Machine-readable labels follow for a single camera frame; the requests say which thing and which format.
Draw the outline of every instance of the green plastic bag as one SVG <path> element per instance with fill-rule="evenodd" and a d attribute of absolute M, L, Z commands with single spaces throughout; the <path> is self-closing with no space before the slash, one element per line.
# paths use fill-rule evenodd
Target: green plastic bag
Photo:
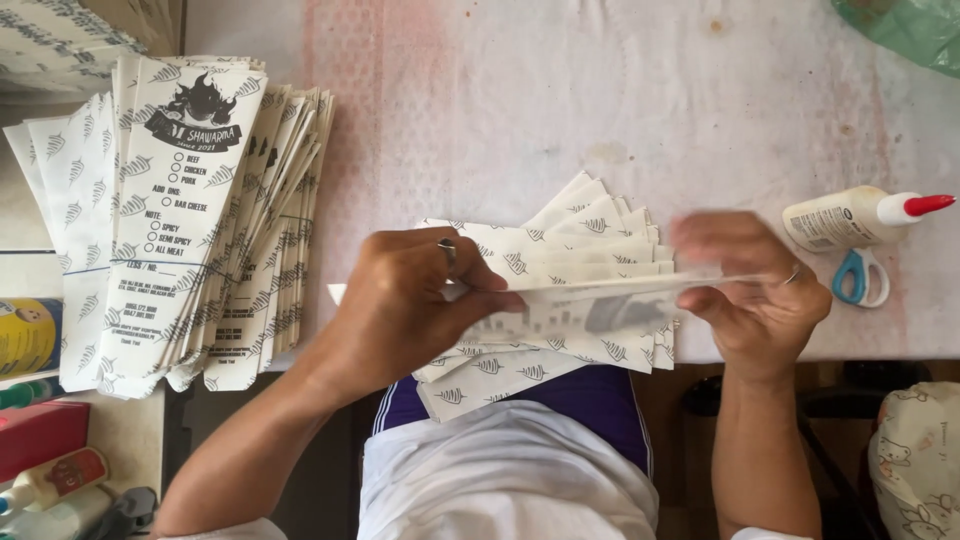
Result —
<path fill-rule="evenodd" d="M 861 34 L 960 79 L 960 0 L 831 0 Z"/>

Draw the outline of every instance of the purple shorts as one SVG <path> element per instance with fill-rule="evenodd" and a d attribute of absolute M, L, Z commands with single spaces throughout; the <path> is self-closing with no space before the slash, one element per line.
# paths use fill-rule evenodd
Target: purple shorts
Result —
<path fill-rule="evenodd" d="M 653 478 L 650 435 L 636 408 L 634 387 L 626 369 L 607 364 L 584 366 L 517 392 L 507 400 L 537 402 L 576 420 Z M 417 395 L 417 381 L 405 377 L 387 388 L 373 421 L 372 434 L 427 418 L 426 408 Z"/>

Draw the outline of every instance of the right hand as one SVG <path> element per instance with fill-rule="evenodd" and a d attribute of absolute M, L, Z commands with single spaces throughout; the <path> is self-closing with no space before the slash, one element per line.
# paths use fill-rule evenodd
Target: right hand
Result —
<path fill-rule="evenodd" d="M 671 239 L 687 260 L 719 262 L 727 275 L 767 277 L 687 289 L 677 306 L 710 324 L 728 374 L 747 383 L 792 380 L 800 352 L 832 304 L 813 271 L 753 212 L 694 213 L 674 221 Z M 784 283 L 797 264 L 801 275 Z"/>

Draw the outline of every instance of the yellow container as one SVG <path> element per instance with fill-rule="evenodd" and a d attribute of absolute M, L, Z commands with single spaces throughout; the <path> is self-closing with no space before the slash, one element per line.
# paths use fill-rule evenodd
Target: yellow container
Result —
<path fill-rule="evenodd" d="M 0 380 L 60 367 L 63 303 L 0 299 Z"/>

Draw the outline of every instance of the hand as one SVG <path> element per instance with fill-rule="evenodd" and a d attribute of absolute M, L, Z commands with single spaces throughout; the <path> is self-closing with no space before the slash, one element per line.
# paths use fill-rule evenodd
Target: hand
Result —
<path fill-rule="evenodd" d="M 703 212 L 674 221 L 677 253 L 713 261 L 727 275 L 761 274 L 761 283 L 730 282 L 684 291 L 677 306 L 707 321 L 728 373 L 744 382 L 792 380 L 794 363 L 832 296 L 756 214 Z M 801 274 L 784 283 L 800 264 Z"/>
<path fill-rule="evenodd" d="M 456 247 L 452 270 L 437 245 L 444 237 Z M 441 294 L 447 278 L 472 290 L 448 302 Z M 294 367 L 346 405 L 421 368 L 480 319 L 523 311 L 515 293 L 494 292 L 506 288 L 456 229 L 374 233 L 360 248 L 336 315 Z"/>

